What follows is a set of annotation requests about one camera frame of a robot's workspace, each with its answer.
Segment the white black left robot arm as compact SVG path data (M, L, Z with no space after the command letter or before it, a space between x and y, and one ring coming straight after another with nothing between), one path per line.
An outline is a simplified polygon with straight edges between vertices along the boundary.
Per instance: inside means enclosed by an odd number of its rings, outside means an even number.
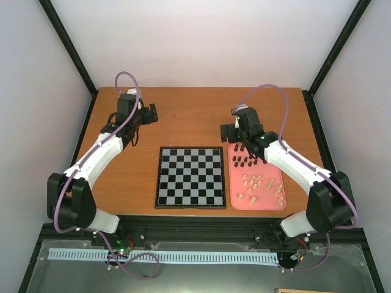
M119 217L97 208L93 186L108 164L128 145L136 146L139 128L158 121L156 106L145 106L141 93L130 89L120 95L112 113L92 147L63 173L47 181L47 214L55 225L105 232L112 245L122 245L127 230Z

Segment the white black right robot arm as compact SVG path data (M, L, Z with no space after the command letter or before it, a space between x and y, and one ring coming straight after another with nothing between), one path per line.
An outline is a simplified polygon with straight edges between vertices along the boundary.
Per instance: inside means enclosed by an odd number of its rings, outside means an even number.
M255 159L283 171L308 196L306 210L281 220L275 229L276 235L293 238L300 234L356 227L359 216L345 173L317 166L292 149L280 134L266 132L254 108L242 104L231 113L235 122L221 125L221 140L242 144Z

